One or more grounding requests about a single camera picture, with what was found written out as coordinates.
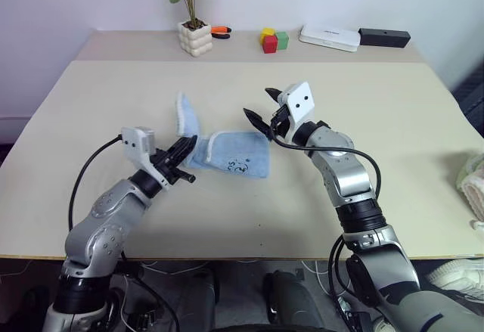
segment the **black device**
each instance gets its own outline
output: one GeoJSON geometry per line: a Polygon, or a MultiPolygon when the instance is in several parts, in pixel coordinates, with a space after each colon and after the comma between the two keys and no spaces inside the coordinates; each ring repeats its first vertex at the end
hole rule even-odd
{"type": "Polygon", "coordinates": [[[410,33],[407,31],[393,31],[390,29],[360,28],[362,46],[381,46],[404,48],[410,41],[410,33]]]}

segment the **light blue cloth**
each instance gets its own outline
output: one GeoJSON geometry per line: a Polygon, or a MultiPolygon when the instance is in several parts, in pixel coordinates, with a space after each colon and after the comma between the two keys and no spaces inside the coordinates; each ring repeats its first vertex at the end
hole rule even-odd
{"type": "Polygon", "coordinates": [[[260,132],[217,132],[200,137],[197,114],[187,97],[180,93],[176,101],[177,134],[197,135],[197,144],[184,165],[188,168],[214,169],[232,175],[266,178],[269,173],[268,139],[260,132]]]}

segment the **white sneaker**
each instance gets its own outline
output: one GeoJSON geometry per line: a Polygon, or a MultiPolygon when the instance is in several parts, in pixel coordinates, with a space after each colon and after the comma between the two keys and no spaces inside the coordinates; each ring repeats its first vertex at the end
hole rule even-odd
{"type": "Polygon", "coordinates": [[[379,317],[373,322],[374,332],[396,332],[396,329],[385,320],[383,317],[379,317]]]}
{"type": "Polygon", "coordinates": [[[428,274],[427,280],[440,289],[456,290],[469,300],[484,302],[484,259],[452,260],[428,274]]]}

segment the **table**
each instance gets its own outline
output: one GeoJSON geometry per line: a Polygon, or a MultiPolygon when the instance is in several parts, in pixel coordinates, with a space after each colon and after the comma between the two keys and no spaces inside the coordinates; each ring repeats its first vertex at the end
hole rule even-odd
{"type": "MultiPolygon", "coordinates": [[[[482,256],[484,237],[469,226],[473,214],[454,183],[484,141],[415,49],[350,54],[295,38],[286,51],[262,54],[256,33],[235,33],[195,59],[178,48],[175,33],[94,33],[0,168],[0,254],[62,259],[67,206],[82,164],[122,126],[151,127],[157,145],[170,146],[179,91],[208,135],[251,130],[243,107],[266,119],[276,109],[265,87],[308,80],[316,119],[380,164],[380,205],[407,254],[482,256]]],[[[326,259],[341,228],[320,174],[303,152],[273,143],[270,152],[271,173],[263,180],[190,170],[197,181],[180,181],[154,199],[126,255],[326,259]]],[[[103,152],[82,180],[74,222],[134,171],[120,146],[103,152]]]]}

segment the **black cable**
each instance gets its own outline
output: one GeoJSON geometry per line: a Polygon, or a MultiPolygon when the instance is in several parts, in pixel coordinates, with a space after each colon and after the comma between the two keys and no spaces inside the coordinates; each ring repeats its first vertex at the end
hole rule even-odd
{"type": "MultiPolygon", "coordinates": [[[[89,164],[91,164],[91,162],[94,160],[94,158],[96,158],[97,155],[99,155],[100,152],[102,152],[103,150],[105,150],[109,146],[115,144],[117,141],[120,141],[121,139],[122,139],[121,134],[119,134],[113,140],[107,142],[105,145],[103,145],[102,147],[100,147],[99,149],[97,149],[88,158],[88,160],[85,162],[84,166],[81,169],[81,172],[79,172],[79,175],[77,176],[77,179],[76,179],[76,183],[74,184],[73,192],[70,195],[69,213],[67,215],[67,219],[68,219],[68,222],[69,222],[69,231],[71,231],[73,229],[73,208],[74,208],[74,200],[76,198],[77,189],[79,188],[79,184],[81,183],[81,180],[82,180],[82,177],[84,176],[85,171],[87,170],[89,164]]],[[[126,254],[124,253],[124,251],[121,252],[121,258],[123,259],[124,262],[127,262],[128,261],[128,259],[126,258],[126,254]]],[[[137,281],[137,283],[142,288],[144,288],[148,293],[150,293],[151,296],[153,296],[158,303],[163,304],[165,306],[165,308],[168,310],[168,312],[170,313],[170,315],[172,315],[173,321],[175,322],[176,332],[180,332],[180,322],[178,320],[178,317],[176,316],[175,311],[171,307],[171,305],[168,304],[168,302],[165,301],[164,298],[162,298],[161,295],[159,295],[154,289],[152,289],[149,285],[147,285],[146,283],[144,283],[139,278],[139,276],[132,275],[132,277],[137,281]]]]}
{"type": "Polygon", "coordinates": [[[349,288],[346,287],[346,285],[343,283],[343,280],[341,279],[341,276],[340,276],[340,254],[341,254],[341,250],[343,249],[344,246],[345,246],[345,243],[342,239],[341,242],[340,242],[340,245],[338,246],[338,250],[336,251],[336,255],[334,256],[334,258],[335,258],[334,274],[336,275],[336,279],[338,280],[338,283],[340,283],[340,286],[347,293],[351,294],[352,296],[354,296],[356,298],[355,293],[352,290],[350,290],[349,288]]]}
{"type": "MultiPolygon", "coordinates": [[[[331,247],[330,259],[328,261],[329,265],[333,265],[334,254],[336,252],[336,249],[338,248],[338,246],[340,245],[340,243],[342,241],[343,241],[343,236],[340,235],[337,238],[336,242],[334,243],[333,247],[331,247]]],[[[348,327],[348,330],[350,330],[351,332],[354,332],[352,325],[349,323],[348,318],[345,315],[345,312],[343,311],[340,303],[338,302],[338,297],[337,297],[336,291],[334,289],[333,268],[331,268],[331,267],[329,267],[327,269],[327,279],[328,279],[328,282],[329,282],[329,285],[330,285],[330,297],[333,300],[334,306],[336,307],[338,313],[340,314],[341,318],[345,322],[345,325],[348,327]]]]}
{"type": "Polygon", "coordinates": [[[381,189],[381,172],[380,172],[380,167],[378,166],[377,162],[368,154],[361,152],[360,150],[352,149],[352,148],[344,148],[344,147],[308,147],[308,146],[302,146],[302,145],[294,145],[294,144],[288,144],[280,141],[275,134],[274,128],[276,124],[274,121],[271,122],[270,126],[270,132],[271,132],[271,137],[274,140],[274,142],[281,147],[288,148],[288,149],[296,149],[296,150],[313,150],[313,151],[321,151],[321,152],[328,152],[328,151],[333,151],[333,152],[347,152],[347,153],[353,153],[356,154],[360,157],[365,158],[368,162],[371,163],[373,168],[375,169],[375,173],[377,174],[377,187],[375,189],[375,195],[380,196],[380,189],[381,189]]]}
{"type": "MultiPolygon", "coordinates": [[[[141,284],[139,284],[138,281],[134,280],[133,283],[144,289],[144,287],[141,284]]],[[[158,300],[158,298],[156,298],[154,295],[151,295],[151,296],[154,298],[154,302],[157,304],[157,308],[161,307],[161,302],[158,300]]]]}
{"type": "Polygon", "coordinates": [[[76,198],[76,193],[77,193],[77,188],[79,188],[79,184],[81,183],[81,179],[84,176],[84,172],[87,170],[89,164],[96,158],[97,155],[99,155],[100,152],[105,150],[107,147],[113,145],[117,141],[121,140],[121,134],[118,134],[112,141],[107,142],[105,145],[100,147],[97,151],[95,151],[89,159],[84,163],[84,166],[81,169],[81,172],[79,172],[79,175],[77,176],[76,183],[74,184],[73,192],[70,195],[70,202],[69,202],[69,213],[67,214],[67,220],[69,222],[69,231],[73,229],[73,209],[74,209],[74,199],[76,198]]]}
{"type": "Polygon", "coordinates": [[[168,304],[167,301],[164,300],[164,298],[161,297],[153,288],[151,288],[148,284],[144,283],[142,279],[137,276],[133,275],[132,276],[140,285],[140,287],[144,288],[149,294],[151,294],[159,303],[163,304],[166,309],[168,309],[168,312],[170,315],[172,315],[172,319],[175,322],[175,330],[176,332],[180,332],[180,321],[178,320],[178,317],[176,316],[175,310],[171,307],[170,304],[168,304]]]}
{"type": "Polygon", "coordinates": [[[73,315],[73,318],[70,320],[69,332],[72,332],[72,330],[73,330],[73,323],[74,323],[75,317],[76,317],[76,315],[73,315]]]}

